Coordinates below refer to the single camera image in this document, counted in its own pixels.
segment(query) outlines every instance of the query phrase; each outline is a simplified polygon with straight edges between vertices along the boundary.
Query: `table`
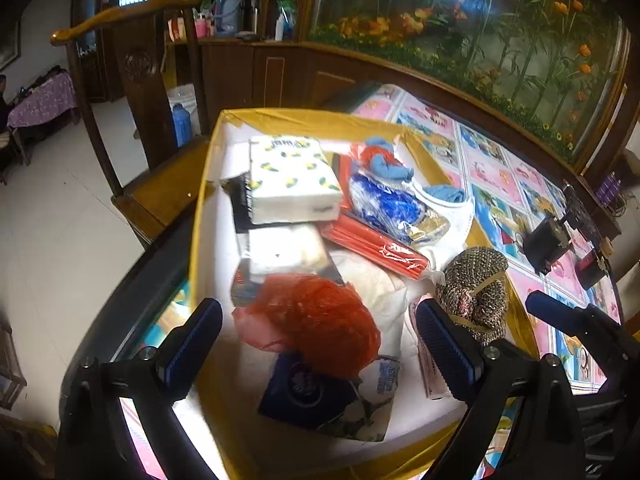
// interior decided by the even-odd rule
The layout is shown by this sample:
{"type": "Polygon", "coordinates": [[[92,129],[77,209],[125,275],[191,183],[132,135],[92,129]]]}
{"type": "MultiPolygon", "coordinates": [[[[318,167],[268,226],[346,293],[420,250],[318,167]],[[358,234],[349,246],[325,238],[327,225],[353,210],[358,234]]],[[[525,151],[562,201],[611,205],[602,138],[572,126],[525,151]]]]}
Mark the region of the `table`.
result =
{"type": "Polygon", "coordinates": [[[71,76],[67,72],[61,72],[37,87],[31,95],[11,110],[7,126],[20,149],[23,164],[29,165],[29,157],[24,148],[20,128],[48,123],[77,106],[71,76]]]}

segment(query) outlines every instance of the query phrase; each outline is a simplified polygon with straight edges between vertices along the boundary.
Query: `lemon print tissue pack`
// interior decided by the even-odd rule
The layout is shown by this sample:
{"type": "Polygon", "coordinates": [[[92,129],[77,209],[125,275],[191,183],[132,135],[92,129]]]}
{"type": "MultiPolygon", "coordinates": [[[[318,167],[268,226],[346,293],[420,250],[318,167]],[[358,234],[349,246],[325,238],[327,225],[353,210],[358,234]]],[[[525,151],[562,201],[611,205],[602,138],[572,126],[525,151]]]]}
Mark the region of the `lemon print tissue pack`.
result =
{"type": "Polygon", "coordinates": [[[250,177],[254,224],[338,218],[342,190],[317,139],[252,137],[250,177]]]}

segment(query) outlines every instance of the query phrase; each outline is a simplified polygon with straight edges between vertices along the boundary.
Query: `aquarium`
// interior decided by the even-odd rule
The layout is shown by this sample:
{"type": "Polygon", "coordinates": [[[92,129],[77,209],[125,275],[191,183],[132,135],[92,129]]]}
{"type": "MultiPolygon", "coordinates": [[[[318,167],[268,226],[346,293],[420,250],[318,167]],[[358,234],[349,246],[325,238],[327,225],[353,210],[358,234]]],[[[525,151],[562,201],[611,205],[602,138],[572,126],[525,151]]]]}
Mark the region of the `aquarium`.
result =
{"type": "Polygon", "coordinates": [[[605,0],[315,0],[311,24],[310,40],[448,83],[569,163],[597,134],[626,41],[605,0]]]}

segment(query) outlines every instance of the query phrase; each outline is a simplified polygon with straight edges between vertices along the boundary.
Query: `black device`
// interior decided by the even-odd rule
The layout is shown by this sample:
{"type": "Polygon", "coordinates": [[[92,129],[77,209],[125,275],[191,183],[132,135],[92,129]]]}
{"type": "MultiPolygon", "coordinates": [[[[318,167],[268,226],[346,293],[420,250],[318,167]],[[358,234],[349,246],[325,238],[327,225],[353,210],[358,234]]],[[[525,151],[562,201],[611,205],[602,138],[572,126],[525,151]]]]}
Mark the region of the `black device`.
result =
{"type": "Polygon", "coordinates": [[[425,478],[473,476],[505,403],[521,404],[492,479],[635,478],[640,465],[640,343],[593,305],[571,309],[543,292],[527,311],[577,337],[607,375],[596,394],[573,396],[560,359],[533,359],[505,339],[481,348],[435,300],[416,309],[418,333],[454,397],[468,410],[425,478]]]}
{"type": "Polygon", "coordinates": [[[159,348],[129,360],[78,367],[58,437],[56,476],[62,479],[152,480],[134,448],[120,397],[133,403],[149,444],[168,478],[216,480],[172,410],[188,393],[222,328],[217,301],[203,300],[159,348]]]}
{"type": "Polygon", "coordinates": [[[565,182],[562,193],[566,200],[564,216],[558,220],[551,214],[547,214],[533,232],[525,236],[522,250],[537,273],[548,274],[552,265],[572,248],[571,236],[564,225],[565,223],[569,224],[572,229],[579,231],[595,247],[590,254],[587,254],[575,265],[580,285],[584,290],[587,290],[607,273],[606,258],[601,247],[604,244],[610,246],[610,242],[603,240],[593,219],[576,195],[575,189],[565,182]]]}

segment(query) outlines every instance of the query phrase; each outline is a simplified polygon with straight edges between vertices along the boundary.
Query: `pink cup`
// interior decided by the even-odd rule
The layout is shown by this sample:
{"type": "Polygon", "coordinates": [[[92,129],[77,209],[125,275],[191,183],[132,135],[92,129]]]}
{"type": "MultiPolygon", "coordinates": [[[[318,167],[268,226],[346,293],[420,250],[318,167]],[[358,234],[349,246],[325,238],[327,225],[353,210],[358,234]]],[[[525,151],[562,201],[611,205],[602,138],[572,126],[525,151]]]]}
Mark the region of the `pink cup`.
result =
{"type": "Polygon", "coordinates": [[[209,33],[209,27],[207,27],[207,20],[204,18],[198,18],[195,20],[196,36],[198,38],[205,38],[209,33]]]}

